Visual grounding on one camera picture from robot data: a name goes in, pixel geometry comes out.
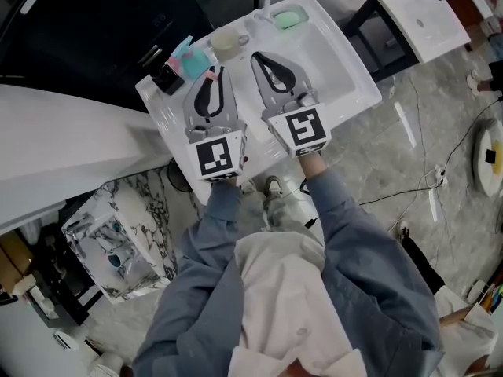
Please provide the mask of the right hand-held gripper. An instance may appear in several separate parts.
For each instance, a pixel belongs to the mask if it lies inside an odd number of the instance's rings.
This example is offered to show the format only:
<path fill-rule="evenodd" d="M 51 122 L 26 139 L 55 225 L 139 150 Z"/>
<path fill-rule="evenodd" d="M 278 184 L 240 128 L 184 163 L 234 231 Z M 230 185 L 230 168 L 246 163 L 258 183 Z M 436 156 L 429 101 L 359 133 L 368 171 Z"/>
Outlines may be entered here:
<path fill-rule="evenodd" d="M 324 149 L 330 142 L 325 105 L 304 69 L 262 51 L 251 55 L 251 69 L 266 107 L 262 119 L 287 154 L 297 158 Z"/>

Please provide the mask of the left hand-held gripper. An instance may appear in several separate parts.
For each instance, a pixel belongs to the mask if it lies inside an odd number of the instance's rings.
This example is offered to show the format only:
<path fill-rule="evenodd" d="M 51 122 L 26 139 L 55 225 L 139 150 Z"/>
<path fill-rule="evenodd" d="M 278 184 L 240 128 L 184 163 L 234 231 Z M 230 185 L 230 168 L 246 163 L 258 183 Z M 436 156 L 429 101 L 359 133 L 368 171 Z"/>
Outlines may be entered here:
<path fill-rule="evenodd" d="M 222 181 L 241 175 L 247 143 L 247 125 L 238 119 L 230 74 L 224 66 L 218 72 L 218 107 L 209 112 L 212 85 L 213 81 L 203 73 L 183 103 L 189 158 L 201 181 Z"/>

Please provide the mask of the beige cup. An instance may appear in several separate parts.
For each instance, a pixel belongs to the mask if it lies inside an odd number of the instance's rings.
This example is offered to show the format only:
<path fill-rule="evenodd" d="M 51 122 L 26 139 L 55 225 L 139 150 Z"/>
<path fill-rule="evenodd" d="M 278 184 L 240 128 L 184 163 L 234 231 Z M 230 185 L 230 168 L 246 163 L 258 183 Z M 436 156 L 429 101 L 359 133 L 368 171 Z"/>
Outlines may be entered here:
<path fill-rule="evenodd" d="M 242 35 L 236 29 L 225 26 L 213 31 L 210 44 L 218 61 L 224 62 L 239 56 L 249 40 L 248 35 Z"/>

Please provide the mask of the person's right forearm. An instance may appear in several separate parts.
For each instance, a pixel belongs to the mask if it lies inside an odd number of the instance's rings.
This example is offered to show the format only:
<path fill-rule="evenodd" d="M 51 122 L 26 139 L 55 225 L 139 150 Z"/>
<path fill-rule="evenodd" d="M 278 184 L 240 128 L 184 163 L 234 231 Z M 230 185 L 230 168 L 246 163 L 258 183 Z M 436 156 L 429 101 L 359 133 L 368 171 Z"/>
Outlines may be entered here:
<path fill-rule="evenodd" d="M 316 152 L 299 158 L 329 250 L 384 234 L 375 217 L 356 203 L 337 173 Z"/>

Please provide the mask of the grey cup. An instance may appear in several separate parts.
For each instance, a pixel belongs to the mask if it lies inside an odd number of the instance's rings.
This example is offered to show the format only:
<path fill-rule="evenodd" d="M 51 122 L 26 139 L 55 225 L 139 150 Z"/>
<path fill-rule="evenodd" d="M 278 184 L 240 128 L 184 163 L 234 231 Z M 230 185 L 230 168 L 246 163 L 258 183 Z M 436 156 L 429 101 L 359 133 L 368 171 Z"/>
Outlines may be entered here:
<path fill-rule="evenodd" d="M 107 259 L 108 262 L 113 266 L 115 269 L 120 268 L 124 262 L 128 259 L 128 254 L 127 252 L 120 248 L 116 248 L 113 251 L 109 251 L 107 254 Z"/>

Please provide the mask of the teal spray bottle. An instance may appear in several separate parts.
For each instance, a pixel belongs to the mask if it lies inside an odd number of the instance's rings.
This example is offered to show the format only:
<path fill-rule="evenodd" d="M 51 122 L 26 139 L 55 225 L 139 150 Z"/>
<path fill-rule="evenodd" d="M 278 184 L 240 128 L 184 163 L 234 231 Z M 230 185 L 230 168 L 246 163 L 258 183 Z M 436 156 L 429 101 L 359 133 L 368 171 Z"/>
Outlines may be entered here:
<path fill-rule="evenodd" d="M 192 35 L 187 36 L 174 49 L 166 64 L 183 79 L 196 80 L 211 66 L 200 48 L 192 46 Z"/>

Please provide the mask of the small black box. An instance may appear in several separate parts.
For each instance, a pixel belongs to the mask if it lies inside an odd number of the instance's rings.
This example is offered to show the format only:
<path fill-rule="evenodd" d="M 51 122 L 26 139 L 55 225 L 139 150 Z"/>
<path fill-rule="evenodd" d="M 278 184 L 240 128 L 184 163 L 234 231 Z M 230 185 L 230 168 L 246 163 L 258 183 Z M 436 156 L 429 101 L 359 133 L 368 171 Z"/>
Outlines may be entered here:
<path fill-rule="evenodd" d="M 172 96 L 185 84 L 182 77 L 180 77 L 168 64 L 163 64 L 156 70 L 151 71 L 150 75 L 153 82 L 168 96 Z"/>

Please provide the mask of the green soap bar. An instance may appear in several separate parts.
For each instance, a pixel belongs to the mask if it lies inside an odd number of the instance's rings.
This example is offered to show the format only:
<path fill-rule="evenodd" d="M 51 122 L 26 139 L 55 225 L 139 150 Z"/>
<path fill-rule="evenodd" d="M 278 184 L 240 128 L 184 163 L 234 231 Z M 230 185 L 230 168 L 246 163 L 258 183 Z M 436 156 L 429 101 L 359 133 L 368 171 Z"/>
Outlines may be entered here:
<path fill-rule="evenodd" d="M 274 25 L 280 31 L 294 27 L 299 22 L 300 17 L 294 11 L 283 11 L 274 16 Z"/>

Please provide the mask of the person's legs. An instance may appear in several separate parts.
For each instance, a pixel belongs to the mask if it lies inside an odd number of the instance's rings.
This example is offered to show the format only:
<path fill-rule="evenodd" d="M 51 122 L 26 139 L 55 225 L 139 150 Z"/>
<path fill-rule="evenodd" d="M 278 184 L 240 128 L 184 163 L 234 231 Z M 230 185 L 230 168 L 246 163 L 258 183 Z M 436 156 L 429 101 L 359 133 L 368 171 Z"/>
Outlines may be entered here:
<path fill-rule="evenodd" d="M 292 216 L 283 198 L 266 198 L 259 191 L 243 194 L 237 229 L 239 239 L 257 232 L 297 232 L 319 241 Z"/>

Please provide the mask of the small white sink basin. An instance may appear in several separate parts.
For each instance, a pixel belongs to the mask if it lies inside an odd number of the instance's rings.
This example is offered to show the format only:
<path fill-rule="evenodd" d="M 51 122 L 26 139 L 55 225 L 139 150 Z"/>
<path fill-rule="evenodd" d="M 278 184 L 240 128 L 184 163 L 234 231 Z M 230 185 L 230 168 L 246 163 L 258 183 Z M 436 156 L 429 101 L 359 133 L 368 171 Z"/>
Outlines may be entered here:
<path fill-rule="evenodd" d="M 445 0 L 377 0 L 391 17 L 417 59 L 427 63 L 471 39 Z"/>

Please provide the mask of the chrome faucet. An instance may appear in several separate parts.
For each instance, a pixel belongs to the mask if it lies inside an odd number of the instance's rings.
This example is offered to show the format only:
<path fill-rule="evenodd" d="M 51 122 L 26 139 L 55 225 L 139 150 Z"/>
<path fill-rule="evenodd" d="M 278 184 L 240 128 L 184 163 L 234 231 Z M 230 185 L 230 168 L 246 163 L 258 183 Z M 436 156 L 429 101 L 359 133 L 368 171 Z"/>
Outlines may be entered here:
<path fill-rule="evenodd" d="M 77 235 L 81 232 L 85 232 L 89 227 L 95 223 L 95 218 L 88 212 L 84 213 L 79 219 L 66 225 L 62 231 L 65 235 L 70 236 L 72 239 L 76 240 Z"/>

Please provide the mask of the person's torso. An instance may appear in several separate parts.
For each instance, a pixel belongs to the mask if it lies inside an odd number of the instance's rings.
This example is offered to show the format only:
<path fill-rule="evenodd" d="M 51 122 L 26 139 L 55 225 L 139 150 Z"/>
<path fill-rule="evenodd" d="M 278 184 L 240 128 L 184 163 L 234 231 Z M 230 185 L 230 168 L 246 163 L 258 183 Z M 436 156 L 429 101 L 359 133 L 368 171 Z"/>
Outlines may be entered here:
<path fill-rule="evenodd" d="M 358 208 L 297 232 L 238 239 L 212 210 L 181 244 L 135 377 L 430 377 L 435 300 L 402 247 Z"/>

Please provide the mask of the black side table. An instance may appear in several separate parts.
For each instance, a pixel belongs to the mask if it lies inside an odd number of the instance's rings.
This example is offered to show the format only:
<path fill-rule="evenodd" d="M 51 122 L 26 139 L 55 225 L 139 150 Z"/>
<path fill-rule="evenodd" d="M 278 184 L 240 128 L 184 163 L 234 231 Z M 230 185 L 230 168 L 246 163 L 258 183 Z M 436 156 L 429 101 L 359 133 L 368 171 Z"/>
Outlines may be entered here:
<path fill-rule="evenodd" d="M 55 224 L 42 228 L 31 251 L 35 286 L 27 292 L 27 297 L 36 313 L 48 328 L 83 324 L 103 292 L 84 269 L 60 228 Z"/>

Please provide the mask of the cardboard box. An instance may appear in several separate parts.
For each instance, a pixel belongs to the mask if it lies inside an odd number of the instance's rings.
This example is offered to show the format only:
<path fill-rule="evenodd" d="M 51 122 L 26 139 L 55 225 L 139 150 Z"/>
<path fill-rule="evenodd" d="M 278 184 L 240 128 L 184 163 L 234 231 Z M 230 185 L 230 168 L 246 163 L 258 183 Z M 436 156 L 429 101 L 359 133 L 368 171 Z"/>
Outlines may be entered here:
<path fill-rule="evenodd" d="M 0 235 L 0 288 L 11 295 L 31 267 L 34 256 L 15 231 Z"/>

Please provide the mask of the black sink frame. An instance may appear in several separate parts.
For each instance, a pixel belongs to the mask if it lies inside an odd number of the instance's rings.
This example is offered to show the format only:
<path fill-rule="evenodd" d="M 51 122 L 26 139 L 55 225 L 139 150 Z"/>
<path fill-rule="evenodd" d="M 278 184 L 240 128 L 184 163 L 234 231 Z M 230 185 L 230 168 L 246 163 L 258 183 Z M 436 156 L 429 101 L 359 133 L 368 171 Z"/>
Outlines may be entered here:
<path fill-rule="evenodd" d="M 374 82 L 380 82 L 419 63 L 398 25 L 377 0 L 366 0 L 340 22 L 340 28 Z"/>

